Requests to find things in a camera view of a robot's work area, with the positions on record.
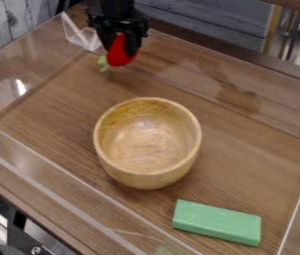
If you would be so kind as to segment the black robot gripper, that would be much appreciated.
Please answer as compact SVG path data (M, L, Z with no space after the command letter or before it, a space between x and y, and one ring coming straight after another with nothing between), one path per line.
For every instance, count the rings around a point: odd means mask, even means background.
M132 57L141 46L141 37L148 35L150 17L137 9L121 18L107 17L91 9L85 13L87 23L95 28L104 49L109 50L117 33L125 33L125 53Z

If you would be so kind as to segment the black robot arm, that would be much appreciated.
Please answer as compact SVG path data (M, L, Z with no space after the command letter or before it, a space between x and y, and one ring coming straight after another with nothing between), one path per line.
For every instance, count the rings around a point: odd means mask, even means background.
M119 34L125 36L125 56L132 57L148 36L150 17L135 7L135 0L87 0L87 24L109 50Z

